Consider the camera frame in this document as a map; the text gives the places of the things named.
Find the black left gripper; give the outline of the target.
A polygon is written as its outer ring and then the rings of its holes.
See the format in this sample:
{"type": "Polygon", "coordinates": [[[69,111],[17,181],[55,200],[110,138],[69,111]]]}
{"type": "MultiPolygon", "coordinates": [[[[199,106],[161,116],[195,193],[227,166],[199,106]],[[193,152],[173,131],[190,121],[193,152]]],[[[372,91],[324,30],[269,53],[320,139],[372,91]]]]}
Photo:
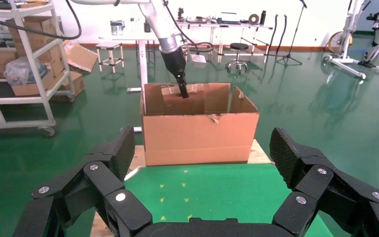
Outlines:
{"type": "Polygon", "coordinates": [[[185,79],[186,60],[181,47],[170,53],[161,53],[166,69],[175,77],[182,98],[188,98],[187,82],[185,79]]]}

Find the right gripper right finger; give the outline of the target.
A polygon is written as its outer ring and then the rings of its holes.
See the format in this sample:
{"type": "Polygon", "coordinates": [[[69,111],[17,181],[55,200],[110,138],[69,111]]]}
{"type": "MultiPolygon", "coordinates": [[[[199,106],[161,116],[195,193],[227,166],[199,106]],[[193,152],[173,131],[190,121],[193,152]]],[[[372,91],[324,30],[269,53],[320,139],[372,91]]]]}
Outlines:
{"type": "Polygon", "coordinates": [[[291,190],[274,225],[302,237],[324,212],[352,237],[379,237],[379,189],[342,172],[319,149],[295,142],[283,128],[272,131],[269,149],[291,190]]]}

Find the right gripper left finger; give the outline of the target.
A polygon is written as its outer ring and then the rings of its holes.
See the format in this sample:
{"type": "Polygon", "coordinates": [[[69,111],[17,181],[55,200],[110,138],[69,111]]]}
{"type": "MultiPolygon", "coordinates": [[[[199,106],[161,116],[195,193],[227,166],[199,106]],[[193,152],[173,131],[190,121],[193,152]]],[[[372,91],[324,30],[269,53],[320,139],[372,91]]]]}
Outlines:
{"type": "Polygon", "coordinates": [[[64,237],[93,208],[114,236],[135,237],[153,220],[124,184],[134,154],[134,129],[123,127],[115,140],[92,148],[81,164],[34,189],[14,236],[64,237]]]}

